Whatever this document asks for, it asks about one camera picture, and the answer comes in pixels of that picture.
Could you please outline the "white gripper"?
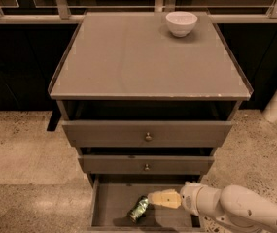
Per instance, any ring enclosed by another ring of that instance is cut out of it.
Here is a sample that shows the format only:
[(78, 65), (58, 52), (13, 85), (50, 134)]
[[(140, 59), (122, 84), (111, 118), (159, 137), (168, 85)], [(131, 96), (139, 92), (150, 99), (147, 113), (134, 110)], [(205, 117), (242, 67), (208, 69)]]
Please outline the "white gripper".
[(220, 203), (222, 191), (201, 183), (186, 182), (180, 194), (174, 189), (166, 189), (148, 194), (153, 205), (177, 209), (182, 206), (195, 216), (217, 218), (224, 214)]

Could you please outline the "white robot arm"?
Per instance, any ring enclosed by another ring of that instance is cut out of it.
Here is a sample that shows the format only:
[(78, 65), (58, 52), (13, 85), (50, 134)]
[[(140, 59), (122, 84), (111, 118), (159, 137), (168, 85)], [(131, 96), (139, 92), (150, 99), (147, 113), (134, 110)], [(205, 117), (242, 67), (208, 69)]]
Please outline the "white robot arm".
[(277, 205), (239, 185), (223, 189), (186, 182), (179, 190), (166, 189), (147, 195), (149, 203), (207, 216), (233, 233), (277, 233)]

